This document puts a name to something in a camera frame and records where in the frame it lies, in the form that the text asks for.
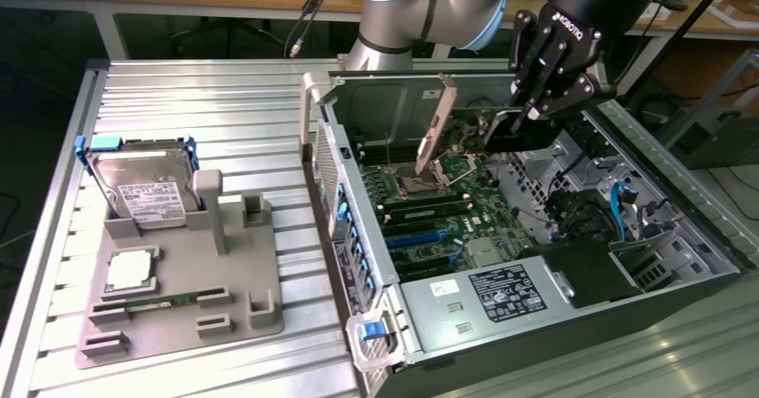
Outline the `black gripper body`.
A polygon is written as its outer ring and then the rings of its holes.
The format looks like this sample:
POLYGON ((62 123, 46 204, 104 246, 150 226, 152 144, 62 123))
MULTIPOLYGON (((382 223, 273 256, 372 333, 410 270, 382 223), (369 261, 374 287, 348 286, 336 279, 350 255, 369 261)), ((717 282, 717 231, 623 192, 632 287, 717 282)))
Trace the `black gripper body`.
MULTIPOLYGON (((547 0, 532 44, 532 88, 560 76, 576 77, 611 51, 652 0, 547 0)), ((613 97, 616 83, 604 84, 613 97)))

